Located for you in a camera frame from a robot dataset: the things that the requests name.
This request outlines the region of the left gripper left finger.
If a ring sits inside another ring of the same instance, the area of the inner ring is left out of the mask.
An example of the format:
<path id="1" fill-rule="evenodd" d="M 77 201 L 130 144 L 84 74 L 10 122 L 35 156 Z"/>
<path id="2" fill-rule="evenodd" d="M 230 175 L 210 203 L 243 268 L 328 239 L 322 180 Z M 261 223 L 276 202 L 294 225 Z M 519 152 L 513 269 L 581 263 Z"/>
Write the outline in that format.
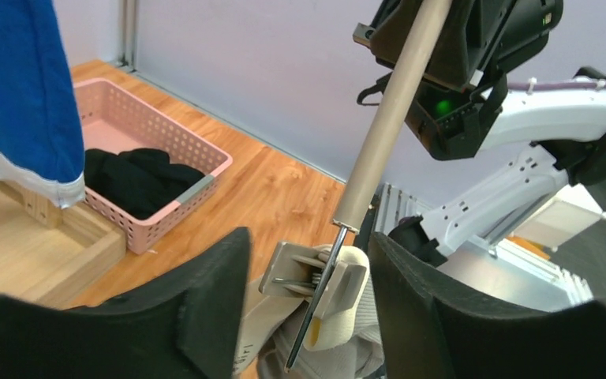
<path id="1" fill-rule="evenodd" d="M 98 306 L 56 310 L 0 295 L 0 378 L 229 378 L 251 236 Z"/>

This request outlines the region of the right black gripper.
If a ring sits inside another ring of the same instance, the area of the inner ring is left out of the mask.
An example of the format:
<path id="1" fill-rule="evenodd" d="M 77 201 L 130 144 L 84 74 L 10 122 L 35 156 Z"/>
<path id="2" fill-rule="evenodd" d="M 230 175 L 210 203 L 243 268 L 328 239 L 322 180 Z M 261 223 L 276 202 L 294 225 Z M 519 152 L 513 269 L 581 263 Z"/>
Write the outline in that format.
<path id="1" fill-rule="evenodd" d="M 383 1 L 370 24 L 356 26 L 353 40 L 392 69 L 420 8 L 418 0 Z M 462 92 L 488 82 L 497 70 L 509 73 L 544 49 L 562 15 L 561 1 L 454 1 L 425 80 Z"/>

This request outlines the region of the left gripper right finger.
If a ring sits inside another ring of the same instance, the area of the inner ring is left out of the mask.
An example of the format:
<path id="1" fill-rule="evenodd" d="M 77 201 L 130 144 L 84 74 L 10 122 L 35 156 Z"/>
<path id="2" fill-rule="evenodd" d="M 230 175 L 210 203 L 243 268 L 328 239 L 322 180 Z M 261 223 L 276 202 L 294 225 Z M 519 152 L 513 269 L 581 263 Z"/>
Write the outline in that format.
<path id="1" fill-rule="evenodd" d="M 529 309 L 377 232 L 368 257 L 389 378 L 606 378 L 606 300 Z"/>

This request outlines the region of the grey white underwear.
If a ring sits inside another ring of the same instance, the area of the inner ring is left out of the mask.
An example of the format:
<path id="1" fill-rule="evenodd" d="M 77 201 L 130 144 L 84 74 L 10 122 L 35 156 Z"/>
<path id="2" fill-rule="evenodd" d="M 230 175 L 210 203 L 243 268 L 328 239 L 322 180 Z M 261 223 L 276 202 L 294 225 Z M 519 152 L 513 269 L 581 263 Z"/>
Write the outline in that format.
<path id="1" fill-rule="evenodd" d="M 249 283 L 234 377 L 252 362 L 262 378 L 365 378 L 383 366 L 368 257 L 356 246 L 343 246 L 297 361 L 289 370 L 284 367 L 330 252 L 326 244 L 286 253 L 284 265 Z"/>

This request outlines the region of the beige hanger with grey underwear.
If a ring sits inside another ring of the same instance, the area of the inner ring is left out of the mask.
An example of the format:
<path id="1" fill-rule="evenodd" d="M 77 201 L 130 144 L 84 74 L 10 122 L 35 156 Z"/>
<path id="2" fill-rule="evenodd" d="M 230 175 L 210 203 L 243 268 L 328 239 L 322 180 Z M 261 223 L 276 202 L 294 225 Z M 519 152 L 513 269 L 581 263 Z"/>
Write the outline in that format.
<path id="1" fill-rule="evenodd" d="M 421 3 L 344 194 L 336 208 L 334 221 L 339 226 L 339 232 L 335 241 L 329 244 L 331 245 L 329 261 L 322 267 L 317 278 L 312 300 L 306 308 L 292 349 L 286 359 L 284 366 L 286 370 L 291 369 L 297 361 L 305 333 L 335 272 L 339 251 L 343 246 L 347 246 L 346 236 L 359 230 L 450 9 L 449 1 Z M 275 247 L 267 268 L 279 268 L 286 263 L 282 259 L 284 254 L 303 254 L 305 248 L 314 247 L 280 242 Z"/>

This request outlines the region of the black underwear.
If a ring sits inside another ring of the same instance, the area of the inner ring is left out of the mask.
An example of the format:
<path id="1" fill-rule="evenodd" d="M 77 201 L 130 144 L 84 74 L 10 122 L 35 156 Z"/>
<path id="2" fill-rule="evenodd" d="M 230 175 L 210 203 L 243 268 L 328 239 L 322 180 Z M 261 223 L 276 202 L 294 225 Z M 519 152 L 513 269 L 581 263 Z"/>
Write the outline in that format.
<path id="1" fill-rule="evenodd" d="M 146 220 L 197 184 L 205 174 L 170 161 L 156 148 L 85 151 L 85 185 L 137 220 Z"/>

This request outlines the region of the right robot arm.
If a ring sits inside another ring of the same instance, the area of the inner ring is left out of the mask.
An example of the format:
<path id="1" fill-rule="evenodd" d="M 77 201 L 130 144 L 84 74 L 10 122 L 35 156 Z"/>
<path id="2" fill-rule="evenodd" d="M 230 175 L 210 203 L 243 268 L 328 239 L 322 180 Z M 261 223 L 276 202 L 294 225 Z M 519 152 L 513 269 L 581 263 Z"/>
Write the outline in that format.
<path id="1" fill-rule="evenodd" d="M 564 186 L 606 179 L 606 76 L 583 66 L 567 81 L 512 84 L 507 76 L 546 46 L 561 1 L 383 1 L 353 40 L 387 75 L 376 115 L 333 221 L 358 232 L 403 126 L 433 159 L 472 159 L 518 144 L 500 168 L 455 199 L 391 232 L 441 265 L 473 237 L 494 244 Z"/>

